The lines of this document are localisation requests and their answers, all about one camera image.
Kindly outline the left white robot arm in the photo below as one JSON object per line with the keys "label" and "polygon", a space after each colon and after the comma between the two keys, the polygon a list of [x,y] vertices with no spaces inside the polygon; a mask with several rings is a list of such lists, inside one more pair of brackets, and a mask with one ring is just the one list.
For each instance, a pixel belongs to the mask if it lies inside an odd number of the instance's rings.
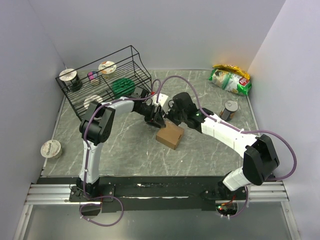
{"label": "left white robot arm", "polygon": [[109,102],[93,100],[79,126],[84,152],[82,167],[76,181],[81,195],[94,201],[99,195],[99,164],[103,144],[110,137],[115,117],[136,112],[144,116],[147,124],[165,127],[164,114],[169,111],[169,97],[161,93],[148,95],[148,91],[137,87],[132,94]]}

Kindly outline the brown cardboard express box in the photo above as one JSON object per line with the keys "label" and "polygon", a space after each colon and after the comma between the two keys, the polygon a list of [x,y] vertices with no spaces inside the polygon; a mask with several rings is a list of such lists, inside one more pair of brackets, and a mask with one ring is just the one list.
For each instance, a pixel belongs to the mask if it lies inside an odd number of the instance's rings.
{"label": "brown cardboard express box", "polygon": [[162,127],[156,134],[155,139],[173,149],[176,150],[179,143],[184,136],[185,130],[170,121],[165,122],[165,127]]}

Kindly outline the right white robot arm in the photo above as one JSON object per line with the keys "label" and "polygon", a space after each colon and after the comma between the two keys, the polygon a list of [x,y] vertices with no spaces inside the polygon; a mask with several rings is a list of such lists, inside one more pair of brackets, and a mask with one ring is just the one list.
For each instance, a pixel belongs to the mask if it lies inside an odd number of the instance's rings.
{"label": "right white robot arm", "polygon": [[226,174],[218,187],[223,199],[230,199],[237,189],[244,186],[260,186],[279,166],[270,137],[265,134],[245,134],[240,129],[227,126],[218,115],[198,108],[187,92],[181,92],[172,99],[162,94],[159,103],[171,122],[176,125],[185,123],[189,128],[222,142],[242,157],[243,165]]}

